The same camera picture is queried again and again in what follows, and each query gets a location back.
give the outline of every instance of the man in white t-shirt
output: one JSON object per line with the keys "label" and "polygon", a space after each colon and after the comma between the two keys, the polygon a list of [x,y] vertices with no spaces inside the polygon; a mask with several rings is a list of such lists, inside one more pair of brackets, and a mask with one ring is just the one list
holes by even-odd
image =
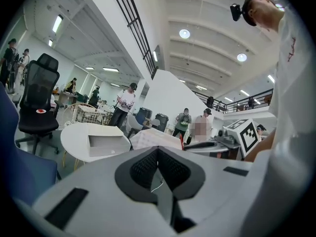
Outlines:
{"label": "man in white t-shirt", "polygon": [[271,0],[245,0],[242,9],[233,4],[231,11],[235,21],[243,15],[249,25],[273,30],[281,37],[269,108],[277,117],[277,126],[245,158],[254,161],[260,151],[274,148],[278,142],[315,131],[316,52],[306,26],[292,6],[282,11]]}
{"label": "man in white t-shirt", "polygon": [[126,118],[130,109],[132,109],[135,103],[135,90],[137,89],[136,83],[131,83],[128,90],[121,90],[118,93],[118,104],[117,109],[113,113],[113,116],[110,120],[109,126],[117,126],[120,128],[123,124],[124,119]]}
{"label": "man in white t-shirt", "polygon": [[23,57],[20,58],[19,64],[18,64],[18,72],[16,74],[15,85],[14,85],[14,92],[15,92],[14,95],[20,94],[20,86],[21,86],[22,77],[24,74],[25,67],[29,64],[29,62],[30,62],[29,50],[25,49],[23,53]]}

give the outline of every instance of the white box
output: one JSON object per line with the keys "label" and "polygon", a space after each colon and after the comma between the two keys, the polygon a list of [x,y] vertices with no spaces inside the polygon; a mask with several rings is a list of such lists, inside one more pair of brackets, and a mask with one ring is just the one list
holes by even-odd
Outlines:
{"label": "white box", "polygon": [[226,127],[227,134],[232,135],[240,144],[242,156],[247,154],[259,143],[259,136],[253,120],[239,119]]}
{"label": "white box", "polygon": [[130,149],[129,141],[118,127],[99,124],[89,124],[87,146],[91,157],[118,155]]}

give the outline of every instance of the chair armrest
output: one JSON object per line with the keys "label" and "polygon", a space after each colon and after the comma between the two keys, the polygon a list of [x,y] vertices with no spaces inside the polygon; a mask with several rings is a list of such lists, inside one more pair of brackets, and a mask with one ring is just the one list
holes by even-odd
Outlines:
{"label": "chair armrest", "polygon": [[20,102],[20,99],[21,99],[21,96],[20,95],[15,95],[13,98],[12,98],[12,102],[14,103],[15,107],[18,108],[18,104]]}

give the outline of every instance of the round ceiling light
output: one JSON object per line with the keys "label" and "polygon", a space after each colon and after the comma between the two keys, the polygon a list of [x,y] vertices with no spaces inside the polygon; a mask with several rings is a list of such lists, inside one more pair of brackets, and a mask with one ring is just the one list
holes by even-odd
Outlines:
{"label": "round ceiling light", "polygon": [[188,37],[190,37],[190,32],[186,29],[182,29],[180,32],[180,37],[183,39],[187,39]]}
{"label": "round ceiling light", "polygon": [[239,55],[237,55],[237,60],[244,62],[245,60],[247,60],[247,55],[245,55],[244,53],[240,53]]}

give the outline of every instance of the black cap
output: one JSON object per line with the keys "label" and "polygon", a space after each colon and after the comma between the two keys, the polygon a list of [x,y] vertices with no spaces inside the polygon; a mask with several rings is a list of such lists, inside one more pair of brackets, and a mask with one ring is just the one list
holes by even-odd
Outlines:
{"label": "black cap", "polygon": [[261,129],[262,131],[267,131],[265,127],[261,124],[257,126],[257,129]]}
{"label": "black cap", "polygon": [[8,45],[10,45],[12,42],[13,42],[13,43],[16,43],[16,39],[10,40],[10,41],[8,42]]}
{"label": "black cap", "polygon": [[256,26],[256,24],[253,22],[253,20],[249,17],[248,9],[249,9],[249,3],[252,0],[245,0],[243,3],[242,9],[240,9],[239,4],[233,4],[231,8],[232,16],[234,21],[238,21],[240,18],[240,15],[243,16],[244,20],[251,26]]}
{"label": "black cap", "polygon": [[212,112],[211,112],[211,109],[210,109],[210,108],[206,108],[204,112],[207,113],[207,114],[209,114],[209,115],[212,115]]}
{"label": "black cap", "polygon": [[137,84],[134,82],[130,84],[130,87],[132,88],[132,90],[137,90]]}

